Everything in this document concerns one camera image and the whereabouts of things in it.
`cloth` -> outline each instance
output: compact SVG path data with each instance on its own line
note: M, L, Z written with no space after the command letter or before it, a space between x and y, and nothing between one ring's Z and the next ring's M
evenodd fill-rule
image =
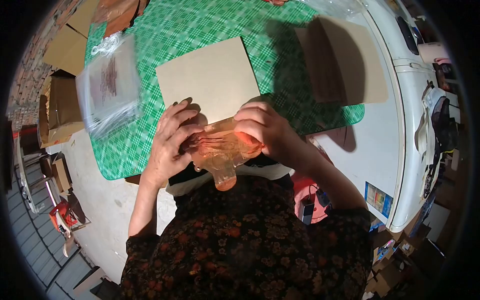
M135 24L135 57L142 79L143 116L104 139L92 138L98 169L108 180L141 173L150 154L156 124L166 109L155 68L183 54L241 36L261 95L270 94L273 108L300 135L359 122L364 105L316 103L303 51L294 28L304 27L318 13L304 3L282 7L259 0L151 1ZM88 35L85 64L100 43L105 26Z
M124 298L361 298L372 266L366 209L306 226L292 189L254 176L180 199L161 236L127 240Z

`hand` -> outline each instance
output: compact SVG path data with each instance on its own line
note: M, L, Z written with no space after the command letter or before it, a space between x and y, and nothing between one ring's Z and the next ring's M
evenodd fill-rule
M185 169L192 161L190 154L179 154L180 144L190 135L204 129L198 124L182 126L182 123L198 114L196 110L186 109L189 103L190 101L185 99L177 105L171 105L156 126L150 159L142 173L142 179L156 188Z
M305 171L309 161L317 159L318 151L305 143L266 102L250 102L243 105L234 119L238 121L236 132L247 133L265 146L262 152L284 166Z

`sticker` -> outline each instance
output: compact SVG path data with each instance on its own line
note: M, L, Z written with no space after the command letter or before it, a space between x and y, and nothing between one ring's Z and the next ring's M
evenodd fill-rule
M365 201L388 218L393 198L374 187L371 183L365 182Z

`brick wall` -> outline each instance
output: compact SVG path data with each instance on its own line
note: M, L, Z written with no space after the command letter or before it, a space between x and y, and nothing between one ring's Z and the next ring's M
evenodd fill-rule
M55 68L42 61L43 55L55 34L83 1L59 0L27 46L12 83L7 108L14 132L19 131L22 125L36 124L40 91L45 78L55 71Z

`table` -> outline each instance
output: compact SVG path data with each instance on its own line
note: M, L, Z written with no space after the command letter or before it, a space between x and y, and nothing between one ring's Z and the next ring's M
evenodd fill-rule
M102 175L115 180L139 174L150 155L156 123L165 106L155 67L228 38L241 36L261 94L269 94L273 107L298 134L348 126L363 118L364 106L318 104L295 27L318 12L297 1L282 7L260 0L152 0L126 33L135 35L137 67L142 79L138 121L103 140L91 139ZM90 28L85 63L100 43L105 24Z

